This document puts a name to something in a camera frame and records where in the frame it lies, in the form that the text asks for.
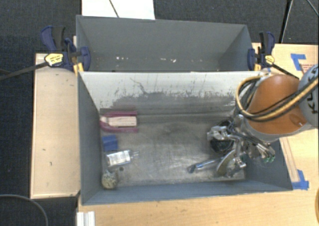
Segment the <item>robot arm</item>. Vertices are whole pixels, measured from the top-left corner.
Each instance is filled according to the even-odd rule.
[[[265,141],[270,141],[272,137],[276,140],[318,127],[318,65],[309,69],[301,81],[283,74],[270,76],[255,91],[248,90],[248,101],[242,103],[241,88],[247,83],[254,85],[255,81],[256,78],[243,81],[236,93],[237,112],[245,117],[248,132],[260,139],[269,135]]]
[[[216,153],[224,154],[217,173],[232,177],[246,166],[243,156],[272,162],[271,142],[311,127],[318,127],[318,65],[301,81],[279,74],[241,82],[232,119],[212,127],[207,139]]]

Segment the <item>metal bracket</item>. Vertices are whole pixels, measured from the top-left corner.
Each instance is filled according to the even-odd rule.
[[[76,213],[76,225],[77,226],[95,226],[95,212],[90,211],[87,213]]]

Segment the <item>black carpet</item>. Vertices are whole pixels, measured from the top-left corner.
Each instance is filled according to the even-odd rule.
[[[318,10],[319,0],[310,1]],[[260,31],[271,31],[278,40],[286,0],[154,0],[154,7],[157,19],[246,24],[252,41],[259,42]],[[0,68],[16,71],[32,65],[34,54],[45,50],[39,32],[47,25],[64,25],[71,37],[80,10],[80,0],[0,0]],[[294,0],[284,42],[318,44],[318,17],[306,0]],[[28,73],[0,82],[0,194],[29,193],[32,77]],[[74,198],[40,204],[49,225],[74,225]],[[20,211],[28,218],[23,225],[36,225],[32,219],[41,220],[41,215],[32,209],[23,210],[21,201],[0,199],[0,224],[19,225],[15,216]]]

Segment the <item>gray bin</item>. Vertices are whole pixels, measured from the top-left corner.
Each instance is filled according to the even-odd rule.
[[[194,174],[186,170],[217,156],[206,132],[231,115],[237,85],[256,74],[242,71],[247,61],[238,59],[246,58],[251,46],[247,27],[77,16],[77,36],[78,46],[87,45],[92,53],[92,68],[78,78],[83,205],[292,190],[279,142],[273,144],[273,163],[249,160],[233,179],[217,176],[214,169]],[[192,39],[185,42],[185,37]],[[163,44],[157,44],[158,39],[164,39]],[[142,71],[139,62],[144,60],[139,56],[146,55]],[[221,63],[230,55],[228,63]],[[117,56],[129,59],[121,64]],[[117,134],[117,138],[120,149],[140,152],[123,166],[119,185],[111,191],[101,185],[99,117],[108,110],[137,110],[139,132]]]
[[[76,17],[90,71],[245,71],[251,40],[242,24]]]

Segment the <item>blue object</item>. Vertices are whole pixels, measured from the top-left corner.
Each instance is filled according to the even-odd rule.
[[[258,48],[258,54],[253,48],[248,49],[247,64],[248,69],[253,71],[255,64],[259,64],[261,68],[271,67],[272,65],[267,63],[266,56],[271,55],[273,48],[275,47],[275,37],[271,32],[259,33],[261,47]]]
[[[294,62],[296,70],[301,71],[302,69],[300,68],[300,65],[299,65],[299,59],[306,59],[306,55],[304,55],[304,54],[291,54],[291,59]]]
[[[118,140],[116,135],[102,137],[103,149],[105,152],[118,150]]]
[[[294,190],[305,190],[309,189],[309,181],[306,181],[302,170],[297,169],[300,181],[292,183]]]
[[[42,29],[40,38],[42,43],[47,47],[50,52],[60,52],[63,54],[63,64],[54,67],[61,67],[69,71],[73,70],[75,63],[72,58],[76,57],[77,62],[83,64],[84,71],[88,71],[91,64],[91,54],[88,47],[84,46],[77,51],[71,39],[66,38],[63,40],[64,27],[53,27],[51,25]]]

